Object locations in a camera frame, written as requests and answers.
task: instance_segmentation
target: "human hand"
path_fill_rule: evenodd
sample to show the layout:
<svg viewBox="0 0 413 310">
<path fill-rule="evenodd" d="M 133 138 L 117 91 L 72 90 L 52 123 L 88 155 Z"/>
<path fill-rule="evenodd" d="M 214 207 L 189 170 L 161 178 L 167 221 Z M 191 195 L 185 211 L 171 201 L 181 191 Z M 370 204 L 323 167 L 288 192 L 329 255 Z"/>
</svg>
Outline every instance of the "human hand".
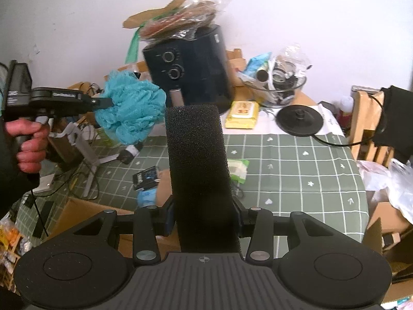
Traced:
<svg viewBox="0 0 413 310">
<path fill-rule="evenodd" d="M 22 172 L 36 174 L 40 171 L 40 162 L 46 157 L 47 136 L 49 125 L 32 122 L 26 119 L 6 122 L 6 131 L 11 136 L 33 135 L 33 137 L 22 143 L 17 155 L 18 166 Z"/>
</svg>

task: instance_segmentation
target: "control dial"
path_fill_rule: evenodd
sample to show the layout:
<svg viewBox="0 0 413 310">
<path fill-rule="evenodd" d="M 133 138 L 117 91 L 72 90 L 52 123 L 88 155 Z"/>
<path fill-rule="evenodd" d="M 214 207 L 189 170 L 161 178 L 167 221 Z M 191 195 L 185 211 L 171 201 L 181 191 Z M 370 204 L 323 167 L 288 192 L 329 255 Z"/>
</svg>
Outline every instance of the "control dial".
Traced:
<svg viewBox="0 0 413 310">
<path fill-rule="evenodd" d="M 175 60 L 175 54 L 172 51 L 166 51 L 162 54 L 162 59 L 165 63 L 171 63 Z"/>
<path fill-rule="evenodd" d="M 172 80 L 179 79 L 182 77 L 183 74 L 183 67 L 181 65 L 174 64 L 172 68 L 168 71 L 168 76 Z"/>
</svg>

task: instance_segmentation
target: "black foam block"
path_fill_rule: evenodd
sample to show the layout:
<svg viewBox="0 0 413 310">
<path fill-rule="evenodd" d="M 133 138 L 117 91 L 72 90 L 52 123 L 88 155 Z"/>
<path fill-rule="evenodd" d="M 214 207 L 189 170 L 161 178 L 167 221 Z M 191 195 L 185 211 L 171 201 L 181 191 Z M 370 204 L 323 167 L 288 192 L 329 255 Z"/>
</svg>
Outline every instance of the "black foam block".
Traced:
<svg viewBox="0 0 413 310">
<path fill-rule="evenodd" d="M 165 123 L 182 251 L 238 252 L 231 179 L 218 108 L 168 108 Z"/>
</svg>

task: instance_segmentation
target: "white label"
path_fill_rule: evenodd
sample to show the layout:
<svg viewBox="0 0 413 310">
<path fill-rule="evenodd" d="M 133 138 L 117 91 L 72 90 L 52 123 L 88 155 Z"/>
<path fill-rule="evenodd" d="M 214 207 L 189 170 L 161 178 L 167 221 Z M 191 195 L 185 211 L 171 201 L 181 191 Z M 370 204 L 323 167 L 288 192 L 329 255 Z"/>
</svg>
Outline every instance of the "white label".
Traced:
<svg viewBox="0 0 413 310">
<path fill-rule="evenodd" d="M 53 97 L 69 97 L 69 98 L 76 98 L 75 94 L 68 94 L 68 93 L 52 93 Z"/>
</svg>

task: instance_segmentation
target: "blue package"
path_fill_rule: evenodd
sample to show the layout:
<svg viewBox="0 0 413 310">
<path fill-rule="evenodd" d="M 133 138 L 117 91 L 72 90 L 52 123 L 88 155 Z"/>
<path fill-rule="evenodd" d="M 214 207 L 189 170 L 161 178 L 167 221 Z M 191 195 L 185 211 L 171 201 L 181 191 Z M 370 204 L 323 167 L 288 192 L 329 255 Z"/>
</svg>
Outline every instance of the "blue package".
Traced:
<svg viewBox="0 0 413 310">
<path fill-rule="evenodd" d="M 245 70 L 243 70 L 243 74 L 255 78 L 255 72 L 266 62 L 270 59 L 271 52 L 263 53 L 261 55 L 252 57 Z"/>
<path fill-rule="evenodd" d="M 138 207 L 156 205 L 156 188 L 138 192 Z"/>
</svg>

